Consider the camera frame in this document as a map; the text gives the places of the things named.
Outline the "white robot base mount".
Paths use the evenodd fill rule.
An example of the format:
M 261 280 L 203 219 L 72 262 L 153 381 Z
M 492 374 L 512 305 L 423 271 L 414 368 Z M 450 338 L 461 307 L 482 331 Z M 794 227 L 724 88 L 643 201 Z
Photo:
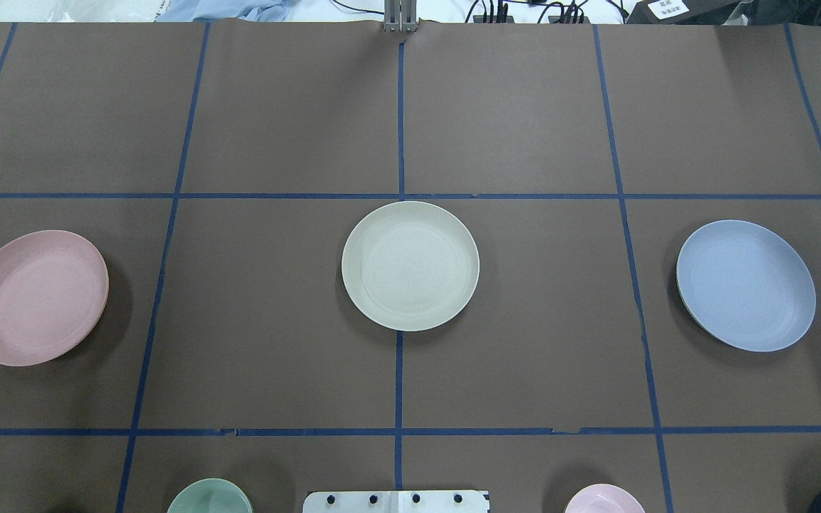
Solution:
M 303 512 L 490 512 L 485 491 L 319 491 L 306 496 Z

